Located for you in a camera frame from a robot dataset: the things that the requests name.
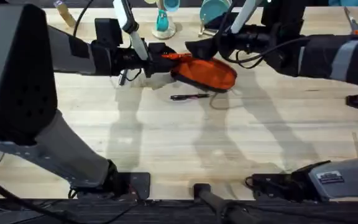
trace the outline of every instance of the sticker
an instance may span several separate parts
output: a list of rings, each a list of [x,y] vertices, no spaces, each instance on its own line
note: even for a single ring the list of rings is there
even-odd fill
[[[329,171],[316,174],[318,180],[322,184],[335,184],[335,183],[343,183],[345,180],[343,179],[341,173],[339,171]]]

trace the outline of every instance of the wooden board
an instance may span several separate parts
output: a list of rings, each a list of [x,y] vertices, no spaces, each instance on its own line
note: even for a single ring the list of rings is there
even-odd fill
[[[56,10],[45,11],[50,25],[72,32]],[[74,17],[80,12],[71,11]],[[186,51],[184,41],[198,39],[198,11],[170,13],[178,33],[166,43],[177,52]],[[358,8],[351,12],[358,21]],[[259,23],[261,13],[250,23]],[[156,9],[134,9],[134,15],[140,35],[157,42],[151,34]],[[95,39],[95,17],[114,17],[114,9],[89,9],[79,37]],[[350,33],[341,7],[308,8],[305,19],[304,34]],[[128,44],[126,36],[123,46]],[[57,73],[58,105],[68,124],[120,171],[150,172],[151,198],[191,198],[194,183],[208,182],[224,198],[252,199],[242,181],[253,173],[357,157],[358,110],[344,98],[358,94],[358,86],[286,77],[264,64],[253,70],[232,66],[237,83],[212,101],[213,108],[209,99],[170,101],[170,95],[198,92],[183,83],[118,88],[117,78]],[[0,184],[26,198],[65,198],[68,192],[64,180],[10,155],[0,163]]]

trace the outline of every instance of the black pen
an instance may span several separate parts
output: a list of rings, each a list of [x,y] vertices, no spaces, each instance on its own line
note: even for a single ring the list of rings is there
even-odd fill
[[[179,100],[187,100],[187,99],[199,99],[199,98],[208,98],[208,93],[200,93],[194,95],[174,95],[171,96],[171,100],[179,101]]]

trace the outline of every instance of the orange object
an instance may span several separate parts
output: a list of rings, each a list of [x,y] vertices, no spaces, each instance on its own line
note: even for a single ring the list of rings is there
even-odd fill
[[[172,60],[180,60],[181,63],[172,69],[172,77],[195,87],[225,93],[236,82],[236,71],[215,58],[205,61],[193,58],[191,54],[166,54],[162,56]]]

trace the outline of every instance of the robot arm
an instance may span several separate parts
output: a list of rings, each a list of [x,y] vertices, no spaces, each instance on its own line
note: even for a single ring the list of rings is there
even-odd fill
[[[358,35],[301,35],[306,1],[274,0],[264,8],[263,26],[245,25],[257,3],[246,1],[248,5],[244,5],[232,25],[230,22],[225,25],[230,29],[224,29],[220,42],[215,36],[209,42],[212,47],[205,47],[206,41],[202,40],[200,44],[188,43],[188,50],[195,57],[205,59],[205,55],[213,56],[209,49],[219,49],[219,53],[233,63],[239,63],[229,58],[234,50],[259,53],[268,65],[284,75],[358,85]],[[222,17],[218,25],[226,22]],[[217,28],[212,24],[206,27]],[[291,174],[254,174],[246,179],[246,184],[257,199],[268,196],[295,202],[323,202],[331,198],[358,197],[358,159],[320,162]]]
[[[57,108],[53,73],[117,76],[143,68],[150,76],[169,72],[176,62],[160,57],[167,47],[159,43],[146,47],[140,40],[143,51],[119,48],[117,20],[96,19],[95,24],[98,39],[87,44],[48,26],[36,6],[0,5],[0,151],[43,167],[79,192],[119,197],[131,185],[146,199],[150,174],[119,173],[67,125]]]

